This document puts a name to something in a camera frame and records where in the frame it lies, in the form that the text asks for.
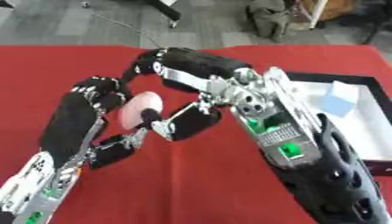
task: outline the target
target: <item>white tray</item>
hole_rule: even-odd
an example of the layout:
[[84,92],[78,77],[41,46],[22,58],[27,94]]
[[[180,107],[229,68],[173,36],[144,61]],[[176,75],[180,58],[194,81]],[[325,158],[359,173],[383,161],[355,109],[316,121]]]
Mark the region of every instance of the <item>white tray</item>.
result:
[[[392,176],[392,102],[374,77],[290,73],[314,113],[324,113],[343,133],[374,175]],[[356,85],[360,99],[344,118],[320,109],[321,98],[333,81]]]
[[368,86],[355,85],[360,90],[360,99],[342,118],[320,109],[323,95],[331,83],[296,81],[296,85],[303,93],[305,103],[315,113],[326,114],[362,159],[392,161],[392,125]]

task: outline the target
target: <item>red table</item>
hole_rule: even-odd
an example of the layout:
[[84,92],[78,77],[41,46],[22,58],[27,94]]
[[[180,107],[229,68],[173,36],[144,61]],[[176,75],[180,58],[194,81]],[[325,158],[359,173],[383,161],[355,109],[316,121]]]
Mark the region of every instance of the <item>red table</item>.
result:
[[[120,76],[141,49],[120,46],[1,46],[0,183],[35,152],[59,98],[94,74]],[[368,46],[238,46],[209,50],[252,63],[262,72],[285,70],[375,76],[392,96],[392,69]],[[138,78],[134,92],[156,91],[164,116],[194,99],[162,87],[157,76]],[[116,113],[107,134],[120,131]],[[392,178],[378,178],[392,207]],[[256,145],[227,112],[196,137],[167,143],[149,134],[143,150],[99,171],[85,169],[53,223],[308,224],[262,161]]]

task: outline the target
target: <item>chair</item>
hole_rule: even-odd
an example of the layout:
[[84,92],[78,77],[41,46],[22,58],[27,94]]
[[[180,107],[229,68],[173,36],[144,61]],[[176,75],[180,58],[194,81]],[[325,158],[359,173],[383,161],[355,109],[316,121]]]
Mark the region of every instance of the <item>chair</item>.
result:
[[[151,5],[152,7],[156,8],[158,11],[160,11],[162,14],[164,14],[171,20],[169,25],[170,28],[175,28],[177,26],[179,20],[181,19],[181,14],[178,11],[174,10],[172,7],[162,2],[162,0],[144,0],[144,1],[147,4]],[[81,2],[81,5],[83,6],[83,8],[90,7],[90,4],[88,2]]]
[[387,25],[392,24],[392,0],[384,0],[385,4],[382,6],[381,14],[374,21],[374,27],[370,32],[369,36],[362,43],[363,45],[369,45],[377,34],[382,31]]
[[14,6],[8,2],[6,2],[5,0],[0,0],[0,8],[9,8],[9,9],[13,9]]

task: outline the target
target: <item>black glove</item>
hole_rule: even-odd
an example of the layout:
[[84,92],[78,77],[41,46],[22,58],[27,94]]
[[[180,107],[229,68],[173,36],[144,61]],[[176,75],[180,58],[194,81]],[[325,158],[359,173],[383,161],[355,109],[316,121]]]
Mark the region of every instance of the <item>black glove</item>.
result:
[[39,139],[41,150],[52,155],[56,169],[83,161],[91,142],[107,126],[103,116],[129,99],[119,79],[95,76],[74,85]]

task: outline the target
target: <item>blue object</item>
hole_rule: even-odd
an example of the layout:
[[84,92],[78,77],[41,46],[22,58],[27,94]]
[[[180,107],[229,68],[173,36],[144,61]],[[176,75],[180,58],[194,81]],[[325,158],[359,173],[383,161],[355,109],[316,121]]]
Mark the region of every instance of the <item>blue object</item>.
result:
[[323,97],[321,109],[331,115],[344,117],[354,108],[355,102],[348,101],[341,96],[334,94],[334,88],[336,88],[334,84],[328,88]]

